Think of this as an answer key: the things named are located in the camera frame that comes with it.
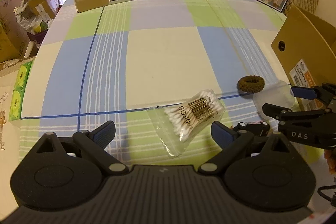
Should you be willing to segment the person's right hand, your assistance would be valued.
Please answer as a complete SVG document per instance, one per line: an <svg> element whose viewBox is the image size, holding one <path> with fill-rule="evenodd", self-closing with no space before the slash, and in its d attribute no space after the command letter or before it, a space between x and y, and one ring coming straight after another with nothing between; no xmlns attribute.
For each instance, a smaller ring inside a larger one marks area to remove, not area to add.
<svg viewBox="0 0 336 224"><path fill-rule="evenodd" d="M324 151L324 158L327 161L329 173L331 175L335 175L335 166L336 166L336 155L335 149L325 150Z"/></svg>

